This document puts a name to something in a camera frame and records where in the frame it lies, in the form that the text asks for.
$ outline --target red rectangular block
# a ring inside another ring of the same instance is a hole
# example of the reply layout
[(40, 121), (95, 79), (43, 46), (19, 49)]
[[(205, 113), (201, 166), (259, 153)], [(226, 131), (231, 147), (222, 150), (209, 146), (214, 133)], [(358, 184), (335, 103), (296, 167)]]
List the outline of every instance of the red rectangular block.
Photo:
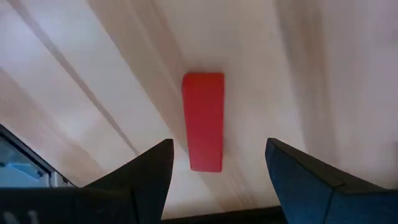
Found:
[(191, 170), (221, 172), (224, 75), (187, 73), (182, 95)]

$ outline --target wooden surface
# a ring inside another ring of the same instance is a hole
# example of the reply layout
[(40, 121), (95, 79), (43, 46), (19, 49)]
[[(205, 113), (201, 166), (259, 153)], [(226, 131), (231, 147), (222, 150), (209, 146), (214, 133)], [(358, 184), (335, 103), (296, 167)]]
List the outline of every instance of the wooden surface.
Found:
[[(393, 0), (0, 0), (0, 122), (84, 186), (165, 138), (164, 218), (278, 205), (275, 137), (398, 184)], [(225, 75), (222, 173), (189, 169), (181, 82)]]

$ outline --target red block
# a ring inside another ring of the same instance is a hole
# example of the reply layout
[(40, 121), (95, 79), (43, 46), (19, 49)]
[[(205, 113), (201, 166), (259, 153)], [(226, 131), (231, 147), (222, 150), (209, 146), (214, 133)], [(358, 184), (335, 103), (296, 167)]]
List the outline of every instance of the red block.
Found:
[(224, 75), (187, 73), (182, 82), (191, 170), (221, 172)]

